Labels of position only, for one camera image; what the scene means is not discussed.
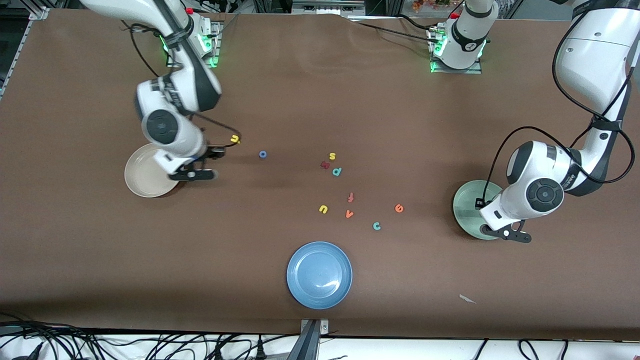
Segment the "white floor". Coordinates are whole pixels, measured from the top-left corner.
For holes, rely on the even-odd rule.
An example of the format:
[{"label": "white floor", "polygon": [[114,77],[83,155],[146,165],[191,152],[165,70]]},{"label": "white floor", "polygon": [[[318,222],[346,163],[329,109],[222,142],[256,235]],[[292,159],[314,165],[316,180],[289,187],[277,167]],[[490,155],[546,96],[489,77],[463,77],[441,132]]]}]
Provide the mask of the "white floor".
[{"label": "white floor", "polygon": [[[193,336],[185,336],[181,341],[191,339]],[[272,336],[263,336],[266,340]],[[157,336],[105,336],[105,338],[125,343],[136,338],[157,338]],[[207,336],[215,340],[217,336]],[[291,350],[295,336],[276,340],[264,345],[267,355],[286,354]],[[0,345],[10,337],[0,338]],[[237,340],[248,339],[255,345],[257,336],[241,336]],[[0,349],[0,360],[11,360],[18,356],[27,356],[41,342],[39,339],[22,340],[21,338]],[[117,359],[144,360],[147,354],[156,345],[156,341],[146,341],[126,347],[114,347],[103,343],[105,349]],[[345,357],[346,360],[471,360],[482,343],[481,340],[380,340],[380,339],[334,339],[321,341],[318,360],[335,360]],[[562,341],[532,341],[531,342],[540,360],[559,360],[564,343]],[[167,346],[155,359],[165,359],[179,345]],[[234,360],[244,354],[249,347],[248,342],[229,343],[223,347],[222,355],[225,360]],[[195,353],[181,352],[171,357],[174,360],[203,359],[205,354],[213,349],[213,344],[204,343],[190,345]],[[535,359],[531,351],[525,346],[525,354]],[[94,359],[85,347],[82,349],[85,359]],[[58,349],[60,360],[67,360],[69,356]],[[640,355],[640,343],[613,343],[596,341],[571,341],[566,353],[566,360],[634,360]],[[490,340],[482,351],[480,360],[487,359],[523,359],[518,350],[517,341]],[[45,342],[40,353],[40,360],[54,360],[50,345]]]}]

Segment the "brown table surface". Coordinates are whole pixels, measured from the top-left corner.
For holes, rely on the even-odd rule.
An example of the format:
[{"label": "brown table surface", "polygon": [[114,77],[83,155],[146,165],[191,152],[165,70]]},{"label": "brown table surface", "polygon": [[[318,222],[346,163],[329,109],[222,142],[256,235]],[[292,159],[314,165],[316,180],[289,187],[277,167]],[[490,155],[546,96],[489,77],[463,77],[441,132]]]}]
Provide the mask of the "brown table surface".
[{"label": "brown table surface", "polygon": [[[359,336],[640,336],[637,168],[529,221],[530,244],[475,240],[451,210],[512,129],[540,126],[570,143],[587,125],[550,73],[566,22],[496,22],[484,73],[464,76],[430,73],[419,40],[338,16],[241,15],[225,31],[223,97],[207,115],[243,143],[214,163],[219,180],[160,199],[124,182],[146,143],[134,89],[152,76],[120,26],[52,10],[20,55],[0,103],[0,307],[85,327],[281,333],[320,317]],[[166,72],[157,39],[136,38]],[[639,115],[634,94],[633,139]],[[496,183],[530,139],[544,140],[510,141]],[[329,152],[339,177],[319,166]],[[620,140],[609,175],[627,161]],[[353,264],[349,295],[326,311],[287,289],[289,258],[310,241],[340,246]]]}]

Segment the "plate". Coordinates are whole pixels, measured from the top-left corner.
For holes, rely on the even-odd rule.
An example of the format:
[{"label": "plate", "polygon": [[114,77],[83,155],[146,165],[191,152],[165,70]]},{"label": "plate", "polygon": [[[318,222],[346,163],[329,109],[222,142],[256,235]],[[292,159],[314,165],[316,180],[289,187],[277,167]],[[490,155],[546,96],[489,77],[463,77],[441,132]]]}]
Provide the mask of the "plate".
[{"label": "plate", "polygon": [[[458,224],[469,235],[480,240],[494,240],[493,236],[485,235],[480,231],[480,227],[486,222],[480,216],[480,211],[476,210],[476,199],[482,197],[486,180],[473,180],[464,184],[453,197],[453,215]],[[486,200],[491,200],[502,191],[502,188],[489,182],[486,189]]]},{"label": "plate", "polygon": [[291,295],[315,310],[336,306],[349,293],[353,272],[347,255],[325,241],[308,243],[289,261],[287,284]]},{"label": "plate", "polygon": [[158,197],[170,192],[178,181],[169,179],[154,160],[160,148],[148,143],[134,152],[124,168],[124,181],[129,189],[142,197]]}]

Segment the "cable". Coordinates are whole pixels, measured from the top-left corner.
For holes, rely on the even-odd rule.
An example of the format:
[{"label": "cable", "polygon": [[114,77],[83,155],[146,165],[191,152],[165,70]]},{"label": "cable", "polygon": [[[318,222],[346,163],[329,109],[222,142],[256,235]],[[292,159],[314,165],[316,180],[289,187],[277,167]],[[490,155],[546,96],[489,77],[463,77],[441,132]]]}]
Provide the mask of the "cable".
[{"label": "cable", "polygon": [[217,125],[217,126],[220,126],[220,127],[224,127],[225,129],[227,129],[227,130],[233,132],[235,135],[237,135],[237,137],[238,137],[238,141],[237,142],[230,143],[228,145],[224,145],[223,147],[236,146],[237,144],[240,143],[240,140],[242,140],[242,134],[236,128],[231,127],[229,125],[226,125],[226,124],[224,124],[224,123],[222,123],[220,121],[216,121],[216,120],[210,119],[209,117],[206,117],[206,116],[202,115],[201,113],[194,113],[194,115],[196,115],[197,117],[199,117],[199,118],[201,118],[203,120],[206,120],[206,121],[208,121],[208,122],[210,122],[210,123],[212,123],[214,125]]},{"label": "cable", "polygon": [[[269,343],[271,341],[275,341],[275,340],[279,340],[279,339],[282,339],[282,338],[286,338],[288,336],[299,336],[299,334],[279,335],[279,336],[276,336],[274,338],[262,341],[262,344],[266,344],[266,343]],[[254,346],[250,347],[247,351],[245,351],[245,352],[241,353],[240,355],[238,355],[234,360],[240,360],[240,358],[245,354],[248,356],[251,353],[251,351],[253,349],[257,348],[257,347],[258,347],[258,345],[254,345]]]},{"label": "cable", "polygon": [[[545,135],[547,138],[551,139],[554,143],[556,143],[556,145],[560,146],[560,148],[567,154],[567,156],[569,156],[569,158],[575,162],[576,164],[579,163],[579,161],[573,157],[573,154],[571,153],[571,151],[569,151],[569,149],[567,149],[566,146],[564,146],[558,139],[556,139],[555,137],[553,137],[551,134],[549,134],[548,132],[535,127],[535,126],[521,126],[515,130],[513,130],[512,132],[510,132],[507,137],[504,138],[504,140],[502,141],[502,144],[500,144],[500,147],[498,148],[498,151],[495,153],[495,157],[493,158],[493,162],[491,164],[491,169],[489,169],[489,176],[487,177],[487,181],[484,184],[484,190],[482,193],[482,199],[484,202],[486,202],[486,189],[489,186],[489,181],[491,181],[491,175],[493,174],[493,168],[495,166],[496,161],[498,160],[498,155],[500,155],[500,151],[502,150],[504,144],[507,142],[507,140],[509,140],[509,138],[511,138],[511,136],[513,136],[515,133],[521,131],[521,130],[525,130],[525,129],[530,129],[530,130],[535,130],[543,135]],[[587,179],[591,180],[594,183],[597,184],[611,184],[611,183],[615,183],[616,181],[621,180],[623,177],[627,176],[627,174],[629,173],[629,171],[631,171],[631,168],[634,166],[634,162],[636,161],[636,150],[634,149],[634,145],[631,142],[631,139],[629,138],[629,136],[623,131],[620,130],[619,131],[620,135],[627,141],[627,145],[629,146],[629,151],[631,153],[631,158],[629,160],[629,164],[627,165],[627,168],[625,169],[625,171],[622,172],[622,174],[614,179],[611,180],[600,180],[597,179],[595,177],[593,177],[592,175],[588,174],[586,172],[586,170],[584,170],[584,168],[580,165],[579,166],[579,170],[580,172],[582,172]]]},{"label": "cable", "polygon": [[383,0],[378,1],[378,4],[376,4],[376,6],[373,7],[373,9],[371,9],[371,11],[369,11],[369,16],[371,16],[372,13],[374,13],[376,11],[376,9],[380,6],[380,4],[382,3]]},{"label": "cable", "polygon": [[557,77],[557,72],[556,72],[556,63],[557,63],[557,59],[558,56],[560,54],[560,48],[562,48],[562,46],[564,45],[564,42],[566,41],[566,39],[569,37],[569,34],[573,31],[573,29],[575,29],[575,27],[580,23],[580,21],[582,21],[584,19],[584,17],[589,13],[590,11],[585,11],[584,13],[582,13],[580,15],[580,17],[573,23],[571,24],[571,26],[569,27],[569,30],[567,30],[567,32],[563,35],[562,39],[560,39],[560,42],[558,43],[558,46],[556,47],[556,51],[554,53],[554,59],[553,59],[553,63],[551,66],[551,74],[553,75],[554,78],[554,83],[556,84],[556,87],[558,87],[558,90],[560,90],[560,92],[567,98],[569,99],[569,101],[571,101],[572,103],[574,103],[575,105],[577,105],[578,107],[580,107],[581,109],[585,110],[588,113],[591,113],[593,116],[595,116],[597,119],[599,120],[606,120],[606,118],[604,117],[604,114],[606,114],[610,109],[611,106],[613,106],[613,104],[616,102],[616,100],[618,100],[618,97],[622,94],[622,92],[624,91],[624,89],[627,87],[628,85],[628,79],[630,79],[630,75],[631,73],[633,73],[633,69],[636,66],[636,62],[637,62],[637,56],[638,56],[638,49],[636,49],[636,53],[634,54],[634,61],[632,62],[632,68],[629,70],[630,74],[627,74],[627,79],[625,80],[625,82],[623,83],[622,87],[620,88],[620,90],[618,91],[618,94],[616,95],[616,97],[609,103],[607,109],[601,114],[598,113],[595,110],[592,110],[591,108],[587,107],[586,105],[582,104],[581,102],[579,102],[578,100],[574,99],[571,95],[569,95],[569,93],[562,87],[562,85],[560,84],[560,81],[558,80]]},{"label": "cable", "polygon": [[531,343],[529,342],[529,340],[520,340],[518,341],[518,350],[520,351],[520,353],[522,354],[522,356],[524,356],[524,358],[526,360],[533,360],[531,359],[529,356],[527,356],[524,353],[524,350],[522,350],[522,344],[525,343],[529,346],[529,348],[531,349],[531,352],[533,352],[533,356],[536,358],[536,360],[540,360],[540,358],[538,357],[538,353],[536,353],[536,349],[533,348],[533,345],[531,345]]},{"label": "cable", "polygon": [[[8,316],[18,320],[15,322],[0,323],[0,326],[22,327],[24,330],[20,333],[24,336],[25,339],[33,336],[39,336],[39,337],[45,338],[45,340],[47,340],[47,342],[52,346],[52,351],[54,352],[54,357],[56,358],[58,354],[56,349],[53,347],[51,340],[55,341],[62,349],[64,349],[67,355],[69,355],[69,357],[72,359],[75,359],[76,355],[81,357],[82,356],[81,349],[85,345],[89,344],[89,350],[94,355],[94,358],[105,360],[104,353],[106,353],[107,355],[112,357],[114,360],[117,360],[115,359],[115,357],[113,357],[111,354],[109,354],[106,350],[101,348],[99,345],[97,345],[98,351],[96,352],[94,349],[94,346],[96,344],[92,343],[91,335],[87,336],[86,332],[78,328],[75,328],[73,326],[65,325],[65,324],[51,324],[51,323],[36,322],[33,320],[24,320],[18,316],[13,316],[7,313],[0,313],[0,315]],[[73,343],[69,339],[65,338],[64,336],[71,336]],[[76,341],[76,337],[84,340],[84,344],[82,346],[78,345],[78,342]]]},{"label": "cable", "polygon": [[389,33],[394,33],[394,34],[398,34],[398,35],[402,35],[405,37],[410,37],[410,38],[416,38],[416,39],[420,39],[420,40],[424,40],[427,42],[437,42],[436,39],[430,39],[430,38],[425,38],[425,37],[419,37],[417,35],[412,35],[412,34],[407,34],[407,33],[402,33],[400,31],[396,31],[396,30],[391,30],[391,29],[385,29],[385,28],[381,28],[379,26],[375,26],[375,25],[369,25],[369,24],[365,24],[363,22],[357,22],[357,24],[360,24],[362,26],[367,26],[368,28],[374,28],[374,29],[378,29],[378,30],[382,30],[382,31],[386,31]]},{"label": "cable", "polygon": [[566,355],[566,351],[569,348],[569,340],[563,340],[564,348],[562,349],[562,354],[560,354],[560,360],[564,360],[564,356]]},{"label": "cable", "polygon": [[[235,16],[234,16],[234,18],[233,18],[233,19],[231,19],[231,20],[229,21],[229,24],[228,24],[228,25],[231,25],[231,23],[232,23],[232,22],[237,18],[237,16],[238,16],[238,15],[235,15]],[[159,78],[159,77],[160,77],[160,75],[158,75],[158,73],[156,73],[156,72],[153,70],[153,68],[149,65],[149,63],[147,62],[147,60],[145,59],[145,57],[144,57],[144,56],[142,56],[142,54],[140,53],[140,50],[138,49],[138,45],[136,44],[136,40],[135,40],[135,38],[133,37],[133,33],[134,33],[134,31],[139,31],[139,32],[142,32],[142,33],[144,33],[144,32],[148,32],[148,31],[152,31],[154,34],[156,34],[157,29],[150,28],[150,27],[145,26],[145,25],[142,25],[142,24],[131,24],[131,26],[129,26],[126,22],[124,22],[124,20],[121,20],[121,22],[122,22],[122,24],[124,24],[124,26],[126,26],[126,27],[127,27],[126,29],[128,29],[128,30],[129,30],[129,34],[130,34],[130,36],[131,36],[131,42],[132,42],[132,44],[133,44],[133,47],[136,49],[136,52],[138,53],[138,56],[140,57],[140,59],[142,60],[142,62],[143,62],[143,63],[145,63],[145,65],[147,66],[147,68],[149,69],[149,71],[151,71],[151,73],[153,73],[153,75],[155,75],[156,77],[158,77],[158,78]],[[219,33],[219,34],[222,34],[222,32],[223,32],[226,28],[227,28],[226,26],[225,26],[224,28],[222,28],[222,30],[220,31],[220,33]],[[172,74],[172,73],[173,73],[173,71],[174,71],[174,68],[173,68],[173,67],[171,67],[171,68],[169,69],[169,75],[170,75],[170,74]],[[236,128],[231,127],[231,126],[229,126],[229,125],[226,125],[226,124],[224,124],[224,123],[222,123],[222,122],[219,122],[219,121],[215,121],[215,120],[213,120],[213,119],[210,119],[210,118],[208,118],[208,117],[206,117],[206,116],[204,116],[204,115],[201,115],[200,113],[192,113],[190,116],[193,116],[193,115],[195,115],[195,116],[197,116],[197,117],[199,117],[199,118],[201,118],[201,119],[203,119],[203,120],[206,120],[206,121],[208,121],[208,122],[211,122],[212,124],[215,124],[215,125],[217,125],[217,126],[224,127],[225,129],[230,130],[230,131],[231,131],[231,132],[233,132],[235,135],[237,135],[237,137],[238,137],[238,142],[236,142],[236,143],[231,143],[231,144],[228,144],[228,145],[224,145],[223,147],[232,147],[232,146],[237,145],[237,144],[240,142],[240,139],[241,139],[241,137],[242,137],[242,134],[241,134],[241,133],[240,133],[240,131],[238,131]]]},{"label": "cable", "polygon": [[394,15],[394,17],[401,17],[404,20],[407,20],[409,23],[411,23],[411,25],[415,26],[416,28],[423,29],[423,30],[428,30],[429,27],[433,26],[433,25],[430,25],[430,26],[420,25],[417,22],[413,21],[413,19],[410,18],[409,16],[406,16],[405,14],[401,14],[401,13]]},{"label": "cable", "polygon": [[267,358],[267,354],[264,353],[263,344],[264,343],[262,342],[262,335],[258,335],[258,344],[256,345],[258,350],[255,353],[255,359],[254,360],[265,360]]},{"label": "cable", "polygon": [[193,354],[193,360],[196,360],[196,352],[195,352],[195,351],[193,351],[193,349],[192,349],[192,348],[183,348],[183,349],[182,349],[182,350],[180,350],[180,351],[172,352],[172,353],[171,353],[170,355],[168,355],[164,360],[170,360],[173,356],[175,356],[176,354],[179,354],[179,353],[181,353],[181,352],[183,352],[183,351],[190,351],[190,352]]},{"label": "cable", "polygon": [[451,12],[449,13],[449,16],[447,16],[447,18],[451,17],[451,14],[456,12],[456,10],[462,5],[462,3],[464,3],[464,1],[460,1],[455,8],[453,8],[453,10],[451,10]]},{"label": "cable", "polygon": [[474,357],[474,360],[478,360],[480,358],[480,354],[482,354],[482,350],[484,349],[484,346],[489,342],[489,339],[484,339],[484,341],[482,342],[482,345],[480,345],[480,347],[478,348],[478,351],[476,352],[476,356]]},{"label": "cable", "polygon": [[206,5],[206,7],[205,7],[204,0],[199,0],[198,2],[200,3],[200,6],[202,8],[204,8],[204,9],[206,9],[206,10],[210,10],[210,11],[213,11],[213,12],[216,12],[216,13],[221,12],[220,10],[216,10],[215,8],[213,8],[213,6],[211,6],[211,5]]},{"label": "cable", "polygon": [[[151,73],[153,75],[155,75],[157,78],[159,78],[160,75],[158,75],[158,73],[151,67],[151,65],[149,65],[149,63],[147,62],[145,57],[142,56],[142,53],[140,52],[140,49],[138,49],[138,45],[136,43],[136,38],[134,38],[134,36],[133,36],[134,28],[130,27],[126,22],[124,22],[124,20],[121,20],[121,21],[122,21],[122,24],[124,24],[127,27],[127,29],[129,30],[129,35],[131,36],[131,43],[133,44],[133,47],[135,48],[136,52],[138,53],[138,56],[140,57],[140,60],[142,60],[142,62],[145,63],[145,65],[147,66],[149,71],[151,71]],[[141,30],[140,32],[147,32],[147,31],[152,31],[152,30]]]},{"label": "cable", "polygon": [[[631,77],[634,74],[635,69],[636,69],[635,66],[629,68],[629,73],[627,74],[627,78],[625,79],[625,82],[622,84],[622,86],[620,87],[620,90],[618,90],[618,93],[613,98],[613,100],[609,103],[607,108],[602,112],[603,114],[606,114],[609,112],[609,110],[611,110],[611,107],[613,106],[613,104],[618,100],[620,95],[622,95],[622,92],[624,91],[624,89],[627,88],[627,86],[629,85],[629,81],[631,80]],[[578,135],[578,137],[576,137],[573,140],[573,142],[571,143],[571,145],[569,145],[569,147],[573,147],[575,143],[577,143],[578,140],[580,140],[580,138],[582,138],[589,130],[591,130],[591,123],[589,123],[589,126],[587,126],[587,128],[583,132],[581,132],[580,135]]]}]

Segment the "beige plate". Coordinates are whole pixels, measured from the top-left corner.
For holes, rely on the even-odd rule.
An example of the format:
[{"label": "beige plate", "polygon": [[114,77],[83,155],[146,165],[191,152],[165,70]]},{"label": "beige plate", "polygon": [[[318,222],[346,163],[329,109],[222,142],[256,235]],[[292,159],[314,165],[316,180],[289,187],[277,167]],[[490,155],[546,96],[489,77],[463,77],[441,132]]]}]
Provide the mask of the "beige plate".
[{"label": "beige plate", "polygon": [[148,143],[136,150],[124,168],[124,181],[138,196],[158,197],[171,191],[178,181],[169,179],[166,172],[154,160],[158,146]]}]

